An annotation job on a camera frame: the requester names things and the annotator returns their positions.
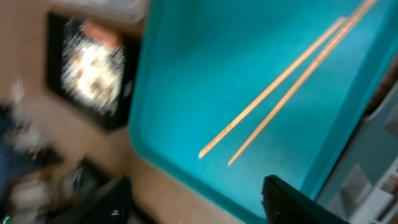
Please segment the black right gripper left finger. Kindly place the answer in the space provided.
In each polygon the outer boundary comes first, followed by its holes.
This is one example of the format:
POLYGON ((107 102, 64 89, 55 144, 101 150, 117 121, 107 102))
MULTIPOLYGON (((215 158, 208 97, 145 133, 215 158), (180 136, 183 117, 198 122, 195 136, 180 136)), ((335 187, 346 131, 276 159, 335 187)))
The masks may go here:
POLYGON ((51 219, 50 224, 127 224, 132 204, 127 175, 109 181, 71 209, 51 219))

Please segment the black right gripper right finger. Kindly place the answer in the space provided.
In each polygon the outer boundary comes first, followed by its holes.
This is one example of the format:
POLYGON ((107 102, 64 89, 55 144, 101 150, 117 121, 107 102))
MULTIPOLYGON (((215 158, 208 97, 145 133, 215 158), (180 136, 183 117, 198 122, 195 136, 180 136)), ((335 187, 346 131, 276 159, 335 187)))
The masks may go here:
POLYGON ((276 175, 265 177, 262 195, 270 224, 348 224, 276 175))

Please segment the peanuts and rice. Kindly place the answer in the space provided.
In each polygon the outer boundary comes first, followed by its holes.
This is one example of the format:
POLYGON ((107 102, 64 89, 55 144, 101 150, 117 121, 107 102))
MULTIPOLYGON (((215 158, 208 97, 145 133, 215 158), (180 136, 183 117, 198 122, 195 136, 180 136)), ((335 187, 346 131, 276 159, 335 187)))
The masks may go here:
POLYGON ((114 114, 124 73, 124 47, 80 32, 66 38, 62 57, 63 90, 99 114, 114 114))

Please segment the orange carrot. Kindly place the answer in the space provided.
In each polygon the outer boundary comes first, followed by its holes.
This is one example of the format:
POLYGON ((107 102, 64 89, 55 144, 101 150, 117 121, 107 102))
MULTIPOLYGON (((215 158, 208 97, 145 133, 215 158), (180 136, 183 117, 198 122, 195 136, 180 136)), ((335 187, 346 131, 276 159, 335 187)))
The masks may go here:
POLYGON ((117 32, 102 27, 94 22, 88 21, 81 31, 91 39, 101 42, 108 47, 121 47, 123 40, 117 32))

